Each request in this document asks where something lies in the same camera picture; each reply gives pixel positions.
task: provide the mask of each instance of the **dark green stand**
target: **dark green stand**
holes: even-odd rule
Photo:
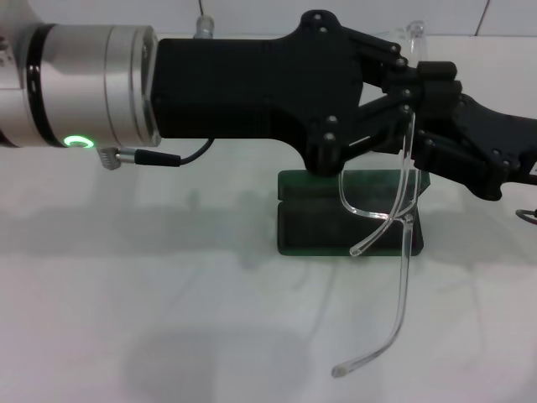
[[[345,174],[345,195],[352,206],[388,213],[394,205],[399,170],[355,170]],[[420,194],[430,185],[421,177]],[[304,170],[278,175],[278,250],[287,256],[348,256],[349,249],[373,233],[382,222],[352,215],[341,204],[338,179],[319,178]],[[402,224],[395,222],[364,254],[400,256]],[[416,214],[412,255],[424,247],[420,216]]]

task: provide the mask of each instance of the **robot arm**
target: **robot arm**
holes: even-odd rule
[[[327,11],[304,14],[281,39],[158,42],[150,27],[47,25],[24,2],[7,4],[4,145],[276,139],[311,173],[335,175],[368,151],[398,153],[415,113],[417,168],[487,200],[501,197],[504,182],[537,185],[537,121],[480,106],[461,94],[452,63],[410,68],[398,44],[344,28]],[[359,107],[364,82],[386,95]],[[137,151],[131,161],[181,165],[161,157]]]

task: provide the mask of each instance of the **cable connector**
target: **cable connector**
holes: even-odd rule
[[[184,159],[179,155],[157,153],[147,149],[119,149],[116,153],[116,159],[124,164],[179,167],[196,161],[212,146],[214,141],[214,139],[207,140],[203,147]]]

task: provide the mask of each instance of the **green led ring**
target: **green led ring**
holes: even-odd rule
[[[65,138],[64,143],[67,147],[82,147],[84,149],[95,147],[95,143],[83,136],[69,136]]]

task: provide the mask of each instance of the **white wall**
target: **white wall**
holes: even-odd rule
[[[63,24],[150,24],[191,33],[197,0],[29,0],[38,14]],[[381,32],[424,19],[432,34],[474,34],[486,0],[203,0],[219,34],[286,34],[300,15],[328,9],[362,32]]]
[[[480,35],[537,35],[537,2],[535,0],[492,0]]]

